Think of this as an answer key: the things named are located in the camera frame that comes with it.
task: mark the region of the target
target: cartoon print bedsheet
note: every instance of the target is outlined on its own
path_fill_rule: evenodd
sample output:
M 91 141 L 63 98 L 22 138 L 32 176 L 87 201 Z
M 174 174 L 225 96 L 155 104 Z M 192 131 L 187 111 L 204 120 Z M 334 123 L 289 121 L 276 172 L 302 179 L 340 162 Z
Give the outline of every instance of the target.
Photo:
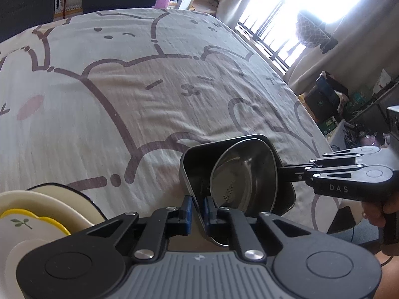
M 0 44 L 0 191 L 69 185 L 107 217 L 179 205 L 190 146 L 266 135 L 285 163 L 331 149 L 294 93 L 216 18 L 96 12 Z M 339 201 L 295 183 L 288 219 L 326 231 Z M 193 235 L 175 248 L 208 246 Z

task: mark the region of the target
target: yellow object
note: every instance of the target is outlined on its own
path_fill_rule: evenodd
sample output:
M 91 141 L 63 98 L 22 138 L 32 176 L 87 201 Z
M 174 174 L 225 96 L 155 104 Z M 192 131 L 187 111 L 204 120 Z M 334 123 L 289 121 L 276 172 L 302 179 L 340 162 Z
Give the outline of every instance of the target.
M 71 234 L 68 231 L 68 229 L 66 229 L 61 223 L 59 223 L 55 219 L 50 218 L 50 217 L 38 217 L 37 215 L 35 215 L 34 213 L 32 213 L 31 211 L 26 210 L 26 209 L 19 209 L 19 208 L 8 209 L 7 211 L 4 211 L 4 213 L 1 214 L 0 219 L 6 217 L 8 215 L 12 215 L 12 214 L 25 215 L 28 217 L 39 219 L 41 221 L 45 221 L 46 223 L 49 223 L 49 224 L 57 227 L 65 235 L 69 236 Z

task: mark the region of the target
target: window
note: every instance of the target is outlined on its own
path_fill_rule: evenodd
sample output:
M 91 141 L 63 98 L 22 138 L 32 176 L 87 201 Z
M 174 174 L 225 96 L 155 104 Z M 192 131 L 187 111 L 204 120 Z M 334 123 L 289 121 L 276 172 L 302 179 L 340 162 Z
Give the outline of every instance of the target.
M 251 0 L 236 29 L 284 74 L 305 49 L 295 35 L 299 11 L 307 10 L 329 24 L 340 21 L 358 1 Z

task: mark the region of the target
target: round metal bowl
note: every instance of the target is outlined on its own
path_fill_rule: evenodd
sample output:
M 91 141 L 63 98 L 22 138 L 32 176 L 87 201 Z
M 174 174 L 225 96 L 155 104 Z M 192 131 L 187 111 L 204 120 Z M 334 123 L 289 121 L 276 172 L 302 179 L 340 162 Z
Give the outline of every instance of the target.
M 277 197 L 277 165 L 262 140 L 242 140 L 226 150 L 210 177 L 210 193 L 218 207 L 239 209 L 249 217 L 272 211 Z

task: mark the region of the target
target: hand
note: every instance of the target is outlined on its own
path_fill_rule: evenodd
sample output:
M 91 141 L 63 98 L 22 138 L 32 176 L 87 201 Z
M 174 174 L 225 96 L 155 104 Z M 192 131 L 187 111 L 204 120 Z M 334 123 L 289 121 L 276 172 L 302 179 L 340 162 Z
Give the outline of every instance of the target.
M 399 192 L 395 192 L 390 196 L 388 201 L 382 206 L 381 203 L 362 203 L 364 218 L 377 227 L 385 226 L 385 214 L 393 214 L 399 211 Z

